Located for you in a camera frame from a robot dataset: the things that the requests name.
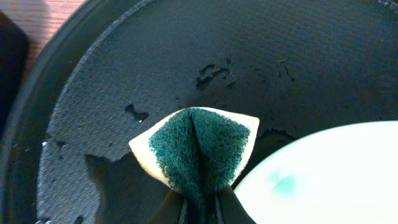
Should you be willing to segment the light blue plate top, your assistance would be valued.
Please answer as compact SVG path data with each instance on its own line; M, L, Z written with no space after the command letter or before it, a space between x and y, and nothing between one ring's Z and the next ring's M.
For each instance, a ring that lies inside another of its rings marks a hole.
M253 168L235 194L256 223L396 223L397 123L294 141Z

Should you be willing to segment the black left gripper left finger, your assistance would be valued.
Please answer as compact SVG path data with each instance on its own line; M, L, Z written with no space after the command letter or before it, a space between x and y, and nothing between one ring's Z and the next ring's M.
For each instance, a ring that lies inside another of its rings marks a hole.
M170 190L146 224L184 224L187 222L187 211L188 202L185 197Z

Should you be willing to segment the yellow green scrub sponge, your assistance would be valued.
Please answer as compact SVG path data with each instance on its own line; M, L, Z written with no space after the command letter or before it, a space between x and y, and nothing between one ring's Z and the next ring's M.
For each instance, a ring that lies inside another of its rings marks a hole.
M208 107L176 111L129 142L139 165L183 195L183 219L220 223L218 193L232 186L254 149L259 118Z

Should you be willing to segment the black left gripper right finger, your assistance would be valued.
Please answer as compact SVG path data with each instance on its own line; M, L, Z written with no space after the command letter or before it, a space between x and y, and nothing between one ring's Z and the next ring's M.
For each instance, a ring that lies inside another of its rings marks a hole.
M256 224L230 186L215 194L215 215L217 224Z

